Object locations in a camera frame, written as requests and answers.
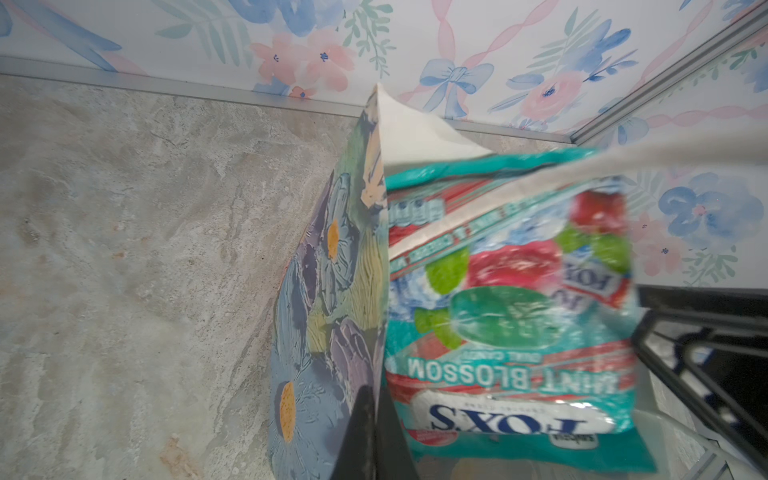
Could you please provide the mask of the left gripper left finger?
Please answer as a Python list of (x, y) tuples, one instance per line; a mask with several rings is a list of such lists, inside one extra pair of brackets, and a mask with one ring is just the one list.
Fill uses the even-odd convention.
[(371, 386), (357, 394), (331, 480), (371, 480), (375, 470), (375, 401)]

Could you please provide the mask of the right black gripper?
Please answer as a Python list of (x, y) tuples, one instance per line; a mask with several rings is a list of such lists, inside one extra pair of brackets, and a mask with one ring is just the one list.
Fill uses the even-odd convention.
[(639, 285), (638, 294), (649, 308), (632, 334), (639, 359), (765, 474), (767, 290)]

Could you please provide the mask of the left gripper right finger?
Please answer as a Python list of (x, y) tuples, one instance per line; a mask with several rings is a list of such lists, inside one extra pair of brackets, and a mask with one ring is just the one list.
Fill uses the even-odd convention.
[(419, 479), (403, 427), (390, 395), (379, 396), (375, 439), (377, 479)]

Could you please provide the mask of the teal pink Fox's candy bag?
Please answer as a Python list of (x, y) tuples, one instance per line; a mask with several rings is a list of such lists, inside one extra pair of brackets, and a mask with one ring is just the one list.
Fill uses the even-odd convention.
[(634, 425), (640, 320), (625, 188), (587, 149), (386, 179), (385, 382), (424, 475), (468, 459), (652, 473)]

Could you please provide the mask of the floral paper gift bag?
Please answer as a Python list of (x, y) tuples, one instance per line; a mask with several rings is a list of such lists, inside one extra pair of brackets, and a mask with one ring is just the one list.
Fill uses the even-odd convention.
[[(754, 133), (686, 137), (629, 151), (590, 151), (578, 180), (616, 177), (645, 164), (706, 162), (728, 149), (754, 158), (766, 142)], [(390, 257), (386, 179), (409, 168), (499, 156), (445, 121), (374, 91), (329, 177), (313, 220), (289, 263), (275, 307), (268, 456), (279, 479), (329, 479), (359, 389), (371, 386), (375, 432), (385, 382)], [(562, 465), (464, 459), (455, 471), (421, 479), (632, 479)]]

